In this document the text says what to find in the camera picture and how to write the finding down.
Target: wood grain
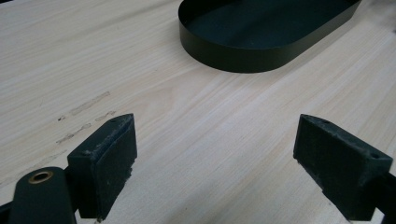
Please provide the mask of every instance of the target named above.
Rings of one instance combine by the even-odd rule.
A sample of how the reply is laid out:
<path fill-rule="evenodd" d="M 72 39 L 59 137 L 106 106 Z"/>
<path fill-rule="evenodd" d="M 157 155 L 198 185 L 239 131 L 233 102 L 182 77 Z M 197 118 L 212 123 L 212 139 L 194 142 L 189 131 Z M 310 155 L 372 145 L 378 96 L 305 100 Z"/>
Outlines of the wood grain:
<path fill-rule="evenodd" d="M 134 113 L 138 158 L 105 223 L 348 223 L 292 158 L 298 118 L 396 156 L 396 3 L 363 0 L 291 63 L 247 75 L 184 51 L 180 2 L 0 5 L 0 204 L 24 174 L 64 168 L 106 120 Z"/>

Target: wooden surface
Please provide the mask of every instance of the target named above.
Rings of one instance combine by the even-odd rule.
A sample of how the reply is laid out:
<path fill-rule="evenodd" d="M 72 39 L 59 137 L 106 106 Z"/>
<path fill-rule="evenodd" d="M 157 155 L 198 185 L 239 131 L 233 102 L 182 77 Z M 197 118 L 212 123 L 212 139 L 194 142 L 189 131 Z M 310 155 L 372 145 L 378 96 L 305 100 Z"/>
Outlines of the wooden surface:
<path fill-rule="evenodd" d="M 0 5 L 0 204 L 23 175 L 64 168 L 106 120 L 134 113 L 138 158 L 105 223 L 347 223 L 292 158 L 298 118 L 396 157 L 396 2 L 363 0 L 297 59 L 252 75 L 185 52 L 180 2 Z"/>

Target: light wood table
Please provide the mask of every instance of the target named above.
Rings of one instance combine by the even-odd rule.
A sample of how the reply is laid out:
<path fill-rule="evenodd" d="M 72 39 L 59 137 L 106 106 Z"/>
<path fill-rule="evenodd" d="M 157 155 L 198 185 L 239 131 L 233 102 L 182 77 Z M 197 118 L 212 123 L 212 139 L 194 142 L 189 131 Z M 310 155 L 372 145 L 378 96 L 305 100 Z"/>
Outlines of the light wood table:
<path fill-rule="evenodd" d="M 0 5 L 0 204 L 23 175 L 66 167 L 106 120 L 134 113 L 138 158 L 105 223 L 348 223 L 292 157 L 298 119 L 396 156 L 396 2 L 363 0 L 291 63 L 251 75 L 186 53 L 180 2 Z"/>

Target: black oval tray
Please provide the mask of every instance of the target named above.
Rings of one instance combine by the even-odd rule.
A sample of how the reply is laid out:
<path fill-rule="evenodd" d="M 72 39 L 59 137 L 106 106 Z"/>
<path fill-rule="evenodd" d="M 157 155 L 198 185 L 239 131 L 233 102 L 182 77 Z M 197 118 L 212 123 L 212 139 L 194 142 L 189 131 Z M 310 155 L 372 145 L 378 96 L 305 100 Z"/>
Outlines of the black oval tray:
<path fill-rule="evenodd" d="M 196 60 L 237 73 L 276 69 L 348 21 L 361 0 L 184 0 L 180 40 Z"/>

